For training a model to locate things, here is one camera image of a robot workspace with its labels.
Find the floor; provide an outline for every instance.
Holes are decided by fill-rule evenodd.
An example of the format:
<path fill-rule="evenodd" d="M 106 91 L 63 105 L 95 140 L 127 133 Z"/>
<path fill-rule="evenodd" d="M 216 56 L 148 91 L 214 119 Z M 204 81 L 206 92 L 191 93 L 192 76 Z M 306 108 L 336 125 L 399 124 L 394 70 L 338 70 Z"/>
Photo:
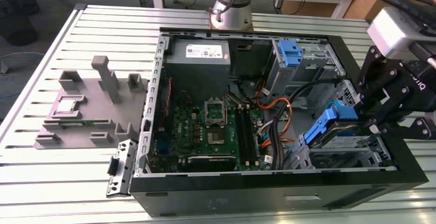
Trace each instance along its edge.
<path fill-rule="evenodd" d="M 76 3 L 87 3 L 91 5 L 108 6 L 130 6 L 139 7 L 139 0 L 36 0 L 40 6 L 40 12 L 30 17 L 34 27 L 39 32 L 39 40 L 23 47 L 11 46 L 0 37 L 0 57 L 16 52 L 38 52 L 46 53 L 58 32 L 71 14 Z M 167 8 L 172 9 L 194 9 L 206 10 L 214 6 L 215 0 L 179 0 L 175 4 L 174 0 L 166 0 Z M 147 7 L 152 7 L 152 0 L 143 0 Z M 254 12 L 276 14 L 272 0 L 254 0 Z M 0 122 L 8 114 L 15 103 L 16 97 L 7 97 L 18 94 L 39 65 L 42 56 L 36 54 L 14 55 L 3 59 L 10 66 L 10 74 L 0 75 Z"/>

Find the blue plastic latch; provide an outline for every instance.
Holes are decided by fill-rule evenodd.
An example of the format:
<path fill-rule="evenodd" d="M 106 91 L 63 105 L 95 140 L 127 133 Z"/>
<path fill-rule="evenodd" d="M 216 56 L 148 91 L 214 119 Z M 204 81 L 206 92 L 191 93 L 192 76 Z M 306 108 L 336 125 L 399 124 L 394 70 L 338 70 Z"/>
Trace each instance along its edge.
<path fill-rule="evenodd" d="M 358 114 L 354 107 L 350 106 L 334 106 L 326 109 L 324 113 L 316 120 L 314 126 L 304 134 L 304 140 L 307 144 L 311 144 L 312 140 L 323 135 L 327 131 L 328 122 L 335 119 L 358 119 Z"/>
<path fill-rule="evenodd" d="M 298 67 L 303 60 L 303 50 L 295 40 L 279 40 L 279 51 L 284 57 L 287 67 Z"/>

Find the aluminum work table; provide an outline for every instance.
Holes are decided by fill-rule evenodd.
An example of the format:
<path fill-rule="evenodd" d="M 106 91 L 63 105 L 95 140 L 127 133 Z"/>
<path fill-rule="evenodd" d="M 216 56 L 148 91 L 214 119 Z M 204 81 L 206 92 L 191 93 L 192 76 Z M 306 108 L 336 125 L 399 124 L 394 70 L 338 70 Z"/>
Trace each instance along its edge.
<path fill-rule="evenodd" d="M 254 14 L 255 31 L 340 35 L 362 63 L 372 45 L 362 20 Z M 108 56 L 126 78 L 150 78 L 159 27 L 208 28 L 194 10 L 88 6 L 75 10 L 0 126 L 0 223 L 435 223 L 436 142 L 408 141 L 430 183 L 351 210 L 152 219 L 132 197 L 106 198 L 115 149 L 36 150 L 35 137 L 58 95 L 60 73 L 98 78 L 91 60 Z M 414 116 L 406 119 L 411 123 Z"/>

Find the white label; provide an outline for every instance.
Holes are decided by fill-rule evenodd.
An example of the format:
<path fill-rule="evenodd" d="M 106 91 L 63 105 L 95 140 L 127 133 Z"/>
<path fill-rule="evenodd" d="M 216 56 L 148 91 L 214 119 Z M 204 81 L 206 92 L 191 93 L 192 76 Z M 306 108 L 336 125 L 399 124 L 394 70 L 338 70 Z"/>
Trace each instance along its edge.
<path fill-rule="evenodd" d="M 272 164 L 272 157 L 266 155 L 266 163 Z"/>
<path fill-rule="evenodd" d="M 267 90 L 266 88 L 262 88 L 262 92 L 263 92 L 266 95 L 270 95 L 270 90 Z"/>
<path fill-rule="evenodd" d="M 354 148 L 368 136 L 336 136 L 323 148 Z"/>
<path fill-rule="evenodd" d="M 220 45 L 190 44 L 186 47 L 186 57 L 223 58 L 223 48 Z"/>

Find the green circuit board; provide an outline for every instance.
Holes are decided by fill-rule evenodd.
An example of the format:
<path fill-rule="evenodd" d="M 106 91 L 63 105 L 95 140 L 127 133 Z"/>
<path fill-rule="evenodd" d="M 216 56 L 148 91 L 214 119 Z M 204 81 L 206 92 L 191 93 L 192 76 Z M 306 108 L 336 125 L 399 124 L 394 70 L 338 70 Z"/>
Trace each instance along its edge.
<path fill-rule="evenodd" d="M 179 156 L 232 156 L 236 158 L 236 170 L 262 170 L 263 164 L 247 165 L 246 162 L 240 162 L 239 158 L 239 142 L 238 142 L 238 130 L 235 121 L 235 107 L 226 108 L 227 124 L 222 127 L 206 126 L 206 113 L 204 106 L 179 106 L 175 109 L 174 123 L 172 123 L 172 140 L 166 144 L 168 152 L 162 156 L 160 168 L 164 172 L 178 172 L 175 167 Z M 208 107 L 208 118 L 222 118 L 222 107 Z M 252 128 L 254 134 L 256 131 L 258 120 L 262 119 L 262 110 L 251 110 Z M 211 136 L 211 128 L 216 131 L 218 137 Z M 255 137 L 255 148 L 259 157 L 258 141 Z"/>

